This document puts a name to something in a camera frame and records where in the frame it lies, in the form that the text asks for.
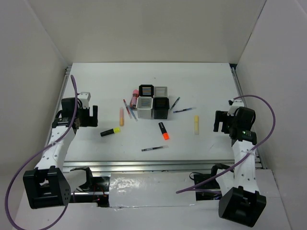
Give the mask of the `pale yellow highlighter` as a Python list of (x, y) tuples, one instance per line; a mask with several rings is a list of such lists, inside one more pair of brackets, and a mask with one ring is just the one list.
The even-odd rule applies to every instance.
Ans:
[(199, 134), (199, 116), (198, 115), (194, 116), (194, 134), (195, 135)]

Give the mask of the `yellow black highlighter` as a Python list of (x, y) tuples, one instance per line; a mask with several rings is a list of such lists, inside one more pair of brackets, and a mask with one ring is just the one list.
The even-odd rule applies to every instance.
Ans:
[(100, 136), (105, 137), (105, 136), (112, 135), (112, 134), (119, 133), (119, 132), (120, 132), (120, 128), (116, 127), (116, 128), (109, 129), (109, 130), (101, 132)]

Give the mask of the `pale orange highlighter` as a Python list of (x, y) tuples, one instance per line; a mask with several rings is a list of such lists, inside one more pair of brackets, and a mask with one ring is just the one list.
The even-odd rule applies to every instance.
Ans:
[(124, 110), (123, 110), (123, 107), (121, 107), (120, 110), (119, 110), (119, 125), (121, 127), (124, 126)]

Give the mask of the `orange black highlighter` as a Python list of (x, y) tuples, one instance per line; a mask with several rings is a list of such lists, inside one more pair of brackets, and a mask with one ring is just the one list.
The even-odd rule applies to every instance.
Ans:
[(158, 125), (160, 127), (160, 130), (161, 130), (161, 133), (163, 135), (164, 140), (169, 140), (169, 135), (168, 135), (168, 132), (167, 132), (163, 122), (158, 123)]

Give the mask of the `black pen refill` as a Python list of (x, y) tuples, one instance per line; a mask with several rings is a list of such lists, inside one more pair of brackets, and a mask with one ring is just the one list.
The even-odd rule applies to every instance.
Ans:
[(152, 151), (152, 150), (159, 150), (159, 149), (166, 149), (166, 148), (168, 148), (168, 145), (151, 147), (151, 148), (145, 148), (145, 149), (141, 149), (141, 151), (145, 152), (145, 151)]

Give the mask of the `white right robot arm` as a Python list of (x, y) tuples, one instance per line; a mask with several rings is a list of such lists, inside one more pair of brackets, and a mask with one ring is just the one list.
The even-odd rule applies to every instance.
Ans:
[(254, 227), (266, 207), (266, 197), (260, 194), (256, 182), (255, 152), (257, 135), (251, 130), (256, 113), (246, 107), (216, 111), (213, 130), (228, 134), (235, 164), (216, 164), (209, 177), (211, 186), (220, 188), (218, 214), (247, 227)]

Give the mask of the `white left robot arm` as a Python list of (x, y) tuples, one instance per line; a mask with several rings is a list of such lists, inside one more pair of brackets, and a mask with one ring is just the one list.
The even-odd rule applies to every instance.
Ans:
[(89, 167), (77, 167), (63, 173), (65, 158), (77, 130), (98, 125), (98, 107), (89, 105), (90, 98), (89, 92), (81, 92), (77, 98), (61, 100), (61, 110), (52, 123), (50, 148), (43, 151), (35, 168), (23, 175), (32, 209), (67, 206), (72, 192), (78, 188), (90, 191), (94, 187)]

